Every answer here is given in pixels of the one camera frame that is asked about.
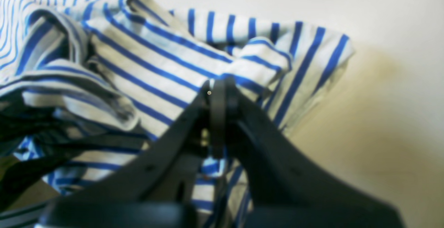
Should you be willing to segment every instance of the clothing pile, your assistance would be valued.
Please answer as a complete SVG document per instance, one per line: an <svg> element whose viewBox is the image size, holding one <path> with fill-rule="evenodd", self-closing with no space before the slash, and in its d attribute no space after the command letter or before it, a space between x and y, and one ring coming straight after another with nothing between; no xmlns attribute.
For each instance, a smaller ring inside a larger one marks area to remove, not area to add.
<svg viewBox="0 0 444 228"><path fill-rule="evenodd" d="M211 78L240 91L288 135L342 75L353 53L341 33L154 0L0 0L0 115L60 125L0 144L31 160L73 141L82 152L43 180L62 195L149 149ZM193 203L210 227L214 177L228 182L241 227L252 209L239 163L208 158Z"/></svg>

